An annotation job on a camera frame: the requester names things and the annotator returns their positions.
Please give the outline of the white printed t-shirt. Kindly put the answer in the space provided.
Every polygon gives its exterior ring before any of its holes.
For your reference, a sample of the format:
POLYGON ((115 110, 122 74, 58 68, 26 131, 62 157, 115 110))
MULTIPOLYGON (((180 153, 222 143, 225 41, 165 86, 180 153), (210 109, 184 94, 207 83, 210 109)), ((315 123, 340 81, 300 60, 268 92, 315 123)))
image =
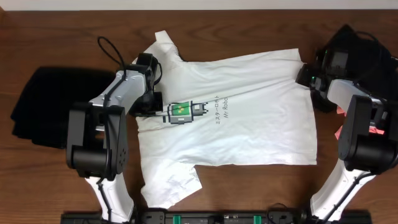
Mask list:
POLYGON ((166 31, 147 49, 161 64, 163 110, 138 117, 148 206, 169 208, 201 189, 195 166, 314 165, 310 91, 295 79, 298 49, 186 62, 166 31))

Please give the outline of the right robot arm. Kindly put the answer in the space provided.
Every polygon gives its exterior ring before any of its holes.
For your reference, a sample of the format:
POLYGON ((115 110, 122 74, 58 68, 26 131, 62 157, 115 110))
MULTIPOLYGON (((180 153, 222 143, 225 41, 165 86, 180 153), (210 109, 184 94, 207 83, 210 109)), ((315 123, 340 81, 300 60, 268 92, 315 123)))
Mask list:
POLYGON ((343 212, 361 187, 397 165, 397 105, 358 88, 352 81, 321 76, 304 65, 296 82, 339 106, 345 121, 338 136, 336 166, 303 213, 304 223, 370 223, 343 212))

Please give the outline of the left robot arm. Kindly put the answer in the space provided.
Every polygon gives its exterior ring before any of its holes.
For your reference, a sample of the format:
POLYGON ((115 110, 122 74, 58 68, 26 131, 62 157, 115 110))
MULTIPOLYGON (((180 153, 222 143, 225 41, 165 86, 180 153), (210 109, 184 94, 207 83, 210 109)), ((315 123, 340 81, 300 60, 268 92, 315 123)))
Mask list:
POLYGON ((129 157, 126 116, 153 115, 162 94, 155 86, 163 75, 160 63, 131 64, 117 71, 97 97, 73 105, 69 112, 66 159, 93 189, 101 213, 82 222, 129 223, 135 210, 123 171, 129 157))

